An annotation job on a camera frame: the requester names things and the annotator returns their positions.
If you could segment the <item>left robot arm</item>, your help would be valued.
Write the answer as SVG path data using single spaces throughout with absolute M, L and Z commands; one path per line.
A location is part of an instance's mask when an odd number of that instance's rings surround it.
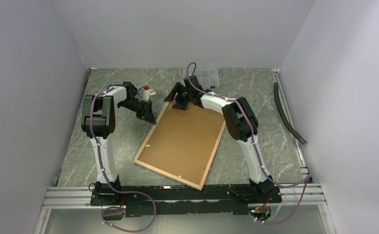
M 116 127 L 115 109 L 128 109 L 138 119 L 156 124 L 152 101 L 148 97 L 136 97 L 139 90 L 130 81 L 125 81 L 122 84 L 110 84 L 101 93 L 85 95 L 83 98 L 81 129 L 92 144 L 97 167 L 94 191 L 103 194 L 103 198 L 111 205 L 119 203 L 123 196 L 111 139 Z

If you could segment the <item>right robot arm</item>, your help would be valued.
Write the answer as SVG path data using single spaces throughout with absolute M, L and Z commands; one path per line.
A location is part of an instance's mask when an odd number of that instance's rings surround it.
M 210 109 L 223 115 L 230 136 L 236 140 L 245 156 L 251 197 L 263 202 L 270 195 L 274 184 L 258 146 L 258 120 L 250 104 L 244 97 L 227 98 L 212 90 L 202 90 L 195 75 L 184 78 L 184 84 L 177 82 L 164 102 L 175 101 L 174 109 L 186 110 L 189 103 L 204 109 Z

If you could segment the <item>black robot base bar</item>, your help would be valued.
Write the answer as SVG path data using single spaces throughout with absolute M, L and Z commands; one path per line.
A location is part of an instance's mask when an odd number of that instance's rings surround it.
M 281 203 L 279 187 L 259 197 L 250 184 L 205 185 L 202 190 L 186 185 L 122 186 L 122 194 L 91 191 L 91 206 L 125 206 L 127 217 L 231 213 L 246 215 L 254 205 Z

